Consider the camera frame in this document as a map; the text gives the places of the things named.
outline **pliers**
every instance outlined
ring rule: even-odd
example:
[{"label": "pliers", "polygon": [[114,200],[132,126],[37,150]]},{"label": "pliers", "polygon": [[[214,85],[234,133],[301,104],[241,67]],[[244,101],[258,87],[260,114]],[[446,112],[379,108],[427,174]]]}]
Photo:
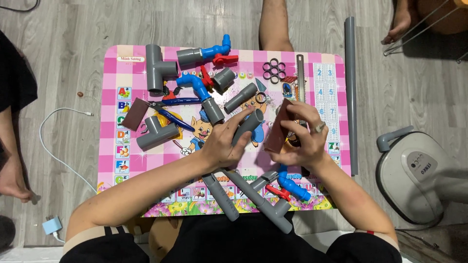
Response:
[{"label": "pliers", "polygon": [[175,123],[177,126],[183,128],[184,130],[194,132],[195,128],[183,122],[182,120],[176,118],[174,115],[170,114],[167,110],[163,109],[162,107],[169,106],[169,105],[183,104],[183,103],[195,103],[195,102],[201,102],[201,100],[199,98],[178,98],[178,99],[163,100],[160,102],[148,101],[147,105],[153,110],[157,111],[159,114],[166,117],[169,121]]}]

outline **gray laminate floor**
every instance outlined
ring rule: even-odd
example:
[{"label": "gray laminate floor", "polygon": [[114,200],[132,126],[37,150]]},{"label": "gray laminate floor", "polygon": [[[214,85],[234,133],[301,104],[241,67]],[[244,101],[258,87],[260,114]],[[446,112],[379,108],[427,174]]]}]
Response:
[{"label": "gray laminate floor", "polygon": [[[32,6],[35,0],[0,0],[0,5]],[[28,58],[39,99],[21,112],[21,148],[36,205],[0,197],[0,213],[17,226],[15,246],[59,245],[41,223],[58,215],[67,226],[73,209],[92,190],[41,147],[37,130],[55,108],[44,141],[59,158],[96,185],[102,65],[116,44],[212,46],[228,33],[236,49],[258,49],[261,0],[43,0],[27,14],[0,10],[0,30]],[[433,136],[468,168],[468,64],[384,57],[380,40],[393,17],[391,0],[290,0],[290,39],[297,51],[335,53],[344,58],[344,20],[356,17],[359,176],[356,180],[390,214],[395,225],[408,224],[391,210],[377,189],[378,135],[412,124]],[[76,93],[83,92],[79,98]],[[338,210],[298,213],[299,234],[351,230]],[[453,204],[443,224],[468,222],[468,209]]]}]

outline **person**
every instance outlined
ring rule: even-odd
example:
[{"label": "person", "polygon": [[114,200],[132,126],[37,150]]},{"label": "person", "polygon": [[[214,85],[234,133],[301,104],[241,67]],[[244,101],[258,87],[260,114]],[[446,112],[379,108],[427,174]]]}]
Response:
[{"label": "person", "polygon": [[[260,39],[266,50],[292,51],[284,0],[264,0]],[[148,262],[148,256],[122,226],[165,193],[184,182],[234,165],[240,160],[251,132],[231,146],[239,123],[254,110],[247,108],[213,127],[203,148],[174,162],[119,183],[78,206],[72,213],[64,245],[65,262]],[[308,123],[322,124],[317,109],[293,102],[287,110]],[[184,217],[178,237],[163,263],[170,262],[401,262],[394,226],[388,215],[324,151],[328,128],[309,132],[294,121],[281,125],[294,132],[301,147],[269,153],[275,162],[303,166],[325,185],[341,214],[357,233],[339,237],[324,254],[295,234],[281,232],[262,213]],[[292,222],[292,212],[285,217]]]},{"label": "person", "polygon": [[0,194],[27,203],[33,193],[23,177],[12,114],[37,99],[37,84],[24,57],[0,31]]},{"label": "person", "polygon": [[[411,27],[442,5],[425,21],[431,25],[455,8],[455,2],[461,0],[397,0],[393,27],[383,39],[384,44],[398,41]],[[468,30],[468,9],[460,8],[431,27],[438,34],[450,35]]]}]

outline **left hand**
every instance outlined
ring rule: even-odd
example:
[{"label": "left hand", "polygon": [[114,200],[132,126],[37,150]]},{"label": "left hand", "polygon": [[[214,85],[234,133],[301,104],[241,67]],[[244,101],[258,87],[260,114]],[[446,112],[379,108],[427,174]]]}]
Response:
[{"label": "left hand", "polygon": [[218,168],[228,167],[238,162],[244,154],[244,148],[248,144],[252,133],[245,132],[232,146],[234,133],[239,123],[248,115],[254,112],[255,108],[245,109],[232,116],[223,124],[217,124],[213,127],[211,135],[206,140],[203,148],[199,150],[204,161],[209,162],[211,171]]}]

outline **foot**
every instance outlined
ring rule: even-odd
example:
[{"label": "foot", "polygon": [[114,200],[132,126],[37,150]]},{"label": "foot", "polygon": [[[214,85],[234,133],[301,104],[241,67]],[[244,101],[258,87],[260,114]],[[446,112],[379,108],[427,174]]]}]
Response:
[{"label": "foot", "polygon": [[31,200],[32,192],[26,188],[19,157],[9,157],[0,170],[0,194],[16,197],[22,203]]},{"label": "foot", "polygon": [[417,9],[414,6],[402,6],[400,1],[395,10],[395,18],[393,20],[393,28],[388,32],[388,35],[383,39],[384,44],[391,44],[398,41],[411,26],[415,25],[419,20]]}]

